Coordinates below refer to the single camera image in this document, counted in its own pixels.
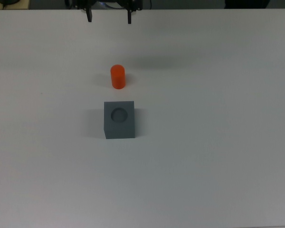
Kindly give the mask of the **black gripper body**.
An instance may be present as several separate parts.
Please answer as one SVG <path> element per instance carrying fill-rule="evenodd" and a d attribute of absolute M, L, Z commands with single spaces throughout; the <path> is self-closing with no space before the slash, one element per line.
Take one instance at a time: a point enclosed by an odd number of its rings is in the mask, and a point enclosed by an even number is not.
<path fill-rule="evenodd" d="M 67 7 L 73 7 L 76 9 L 91 9 L 96 3 L 116 3 L 121 8 L 128 11 L 137 11 L 143 9 L 142 0 L 66 0 L 65 5 Z"/>

